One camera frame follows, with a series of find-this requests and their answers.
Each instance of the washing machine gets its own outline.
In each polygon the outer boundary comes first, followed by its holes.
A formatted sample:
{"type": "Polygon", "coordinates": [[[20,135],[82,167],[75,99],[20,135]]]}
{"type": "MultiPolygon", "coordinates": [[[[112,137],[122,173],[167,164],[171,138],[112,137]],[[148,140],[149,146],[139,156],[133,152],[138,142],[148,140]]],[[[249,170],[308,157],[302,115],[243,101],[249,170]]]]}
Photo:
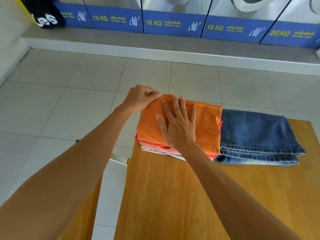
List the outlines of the washing machine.
{"type": "Polygon", "coordinates": [[[141,0],[83,0],[94,28],[143,33],[141,0]]]}
{"type": "Polygon", "coordinates": [[[290,0],[213,0],[202,38],[259,43],[290,0]]]}
{"type": "Polygon", "coordinates": [[[320,48],[320,0],[292,0],[261,43],[320,48]]]}
{"type": "Polygon", "coordinates": [[[54,0],[67,27],[94,28],[83,0],[54,0]]]}
{"type": "Polygon", "coordinates": [[[144,31],[200,38],[211,0],[142,0],[144,31]]]}

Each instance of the forearm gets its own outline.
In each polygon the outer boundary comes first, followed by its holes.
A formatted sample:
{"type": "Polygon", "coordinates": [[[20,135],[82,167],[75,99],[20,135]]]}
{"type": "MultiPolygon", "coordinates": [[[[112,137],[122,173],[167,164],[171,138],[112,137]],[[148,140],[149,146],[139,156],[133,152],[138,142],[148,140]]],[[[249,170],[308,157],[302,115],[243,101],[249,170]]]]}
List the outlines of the forearm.
{"type": "Polygon", "coordinates": [[[130,109],[116,108],[88,135],[30,177],[0,208],[1,238],[57,239],[101,178],[131,114],[130,109]]]}
{"type": "Polygon", "coordinates": [[[196,173],[231,239],[300,239],[212,162],[196,143],[178,151],[196,173]]]}

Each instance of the black bag with white lettering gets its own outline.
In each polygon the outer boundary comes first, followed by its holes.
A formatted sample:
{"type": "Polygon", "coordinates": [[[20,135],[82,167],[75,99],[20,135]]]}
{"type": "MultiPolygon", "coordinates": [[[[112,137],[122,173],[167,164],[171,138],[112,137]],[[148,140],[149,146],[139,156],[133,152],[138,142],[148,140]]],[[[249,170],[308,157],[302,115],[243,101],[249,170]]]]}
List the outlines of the black bag with white lettering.
{"type": "Polygon", "coordinates": [[[66,20],[54,0],[21,0],[40,28],[63,28],[66,20]]]}

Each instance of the denim fabric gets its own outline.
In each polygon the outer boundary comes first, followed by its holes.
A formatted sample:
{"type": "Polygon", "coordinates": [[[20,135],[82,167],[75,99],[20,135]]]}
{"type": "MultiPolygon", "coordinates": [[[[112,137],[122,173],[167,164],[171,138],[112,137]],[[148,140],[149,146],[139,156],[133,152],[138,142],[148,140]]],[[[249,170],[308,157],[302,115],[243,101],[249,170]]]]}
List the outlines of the denim fabric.
{"type": "Polygon", "coordinates": [[[295,165],[306,152],[288,120],[266,113],[223,109],[220,154],[227,164],[295,165]]]}

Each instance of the orange shirt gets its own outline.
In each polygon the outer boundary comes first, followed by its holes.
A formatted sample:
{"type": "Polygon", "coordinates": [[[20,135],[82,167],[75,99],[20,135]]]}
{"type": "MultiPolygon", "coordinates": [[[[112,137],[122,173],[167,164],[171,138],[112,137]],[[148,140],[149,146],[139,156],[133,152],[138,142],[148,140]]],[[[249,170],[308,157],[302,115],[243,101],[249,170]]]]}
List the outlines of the orange shirt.
{"type": "MultiPolygon", "coordinates": [[[[138,140],[168,146],[163,139],[156,114],[162,115],[164,112],[161,101],[165,100],[174,115],[172,95],[164,94],[157,100],[151,102],[142,112],[137,126],[138,140]]],[[[186,111],[188,117],[191,116],[192,106],[196,105],[197,115],[195,119],[195,142],[206,154],[220,154],[220,130],[222,106],[200,103],[186,100],[186,111]]]]}

